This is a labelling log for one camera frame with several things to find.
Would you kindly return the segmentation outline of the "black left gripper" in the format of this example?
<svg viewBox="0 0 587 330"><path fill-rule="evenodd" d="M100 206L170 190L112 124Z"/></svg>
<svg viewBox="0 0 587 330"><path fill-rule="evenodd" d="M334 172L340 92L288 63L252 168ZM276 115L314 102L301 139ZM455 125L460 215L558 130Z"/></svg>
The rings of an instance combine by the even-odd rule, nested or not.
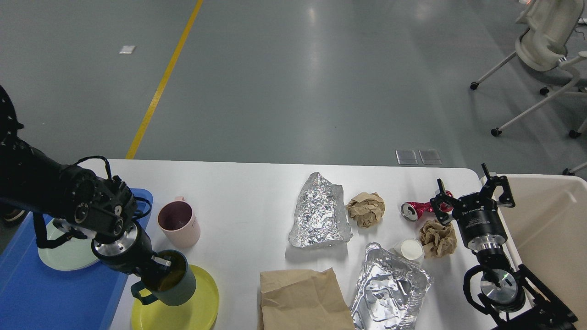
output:
<svg viewBox="0 0 587 330"><path fill-rule="evenodd" d="M91 250L107 267L128 275L170 271L174 259L172 255L156 255L151 238L136 221L115 242L100 243L93 239Z"/></svg>

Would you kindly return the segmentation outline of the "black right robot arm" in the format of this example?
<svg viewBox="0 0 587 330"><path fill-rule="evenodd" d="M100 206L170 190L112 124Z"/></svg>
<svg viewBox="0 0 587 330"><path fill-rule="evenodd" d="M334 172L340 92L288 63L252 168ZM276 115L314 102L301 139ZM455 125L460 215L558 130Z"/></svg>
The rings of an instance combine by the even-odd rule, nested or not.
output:
<svg viewBox="0 0 587 330"><path fill-rule="evenodd" d="M526 265L513 267L504 250L508 235L500 207L513 208L515 200L505 175L491 175L478 192L455 198L442 179L430 199L442 226L456 221L465 248L478 264L464 274L467 302L490 316L497 330L574 330L578 317Z"/></svg>

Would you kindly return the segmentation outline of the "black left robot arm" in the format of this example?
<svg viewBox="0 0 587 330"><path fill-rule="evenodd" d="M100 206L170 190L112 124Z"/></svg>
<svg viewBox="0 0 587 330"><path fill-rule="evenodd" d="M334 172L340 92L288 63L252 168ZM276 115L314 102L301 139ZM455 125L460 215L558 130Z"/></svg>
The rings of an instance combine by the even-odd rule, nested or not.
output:
<svg viewBox="0 0 587 330"><path fill-rule="evenodd" d="M21 140L23 124L6 90L1 90L1 205L33 213L39 248L55 248L72 238L91 238L92 253L107 267L140 277L166 275L172 259L156 253L138 219L139 198L111 173L106 178L62 165Z"/></svg>

